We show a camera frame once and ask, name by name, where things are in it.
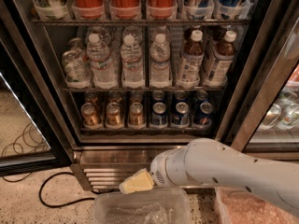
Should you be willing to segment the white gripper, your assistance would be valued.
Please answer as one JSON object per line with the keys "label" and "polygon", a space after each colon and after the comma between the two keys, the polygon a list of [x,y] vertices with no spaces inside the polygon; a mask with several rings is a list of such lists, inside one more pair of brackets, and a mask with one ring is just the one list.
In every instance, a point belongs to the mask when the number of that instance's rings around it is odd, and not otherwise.
{"label": "white gripper", "polygon": [[119,189],[121,193],[130,194],[139,191],[151,190],[154,187],[154,181],[160,187],[171,187],[172,183],[166,172],[166,160],[169,154],[170,150],[167,150],[158,154],[153,159],[150,164],[151,175],[146,169],[141,169],[120,183]]}

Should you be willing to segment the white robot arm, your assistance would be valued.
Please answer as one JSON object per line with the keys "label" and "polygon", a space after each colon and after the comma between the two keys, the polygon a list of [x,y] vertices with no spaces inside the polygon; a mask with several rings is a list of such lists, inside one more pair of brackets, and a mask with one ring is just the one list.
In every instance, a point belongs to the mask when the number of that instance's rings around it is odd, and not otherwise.
{"label": "white robot arm", "polygon": [[250,193],[299,217],[299,165],[243,154],[213,139],[157,155],[119,185],[123,194],[170,187],[227,187]]}

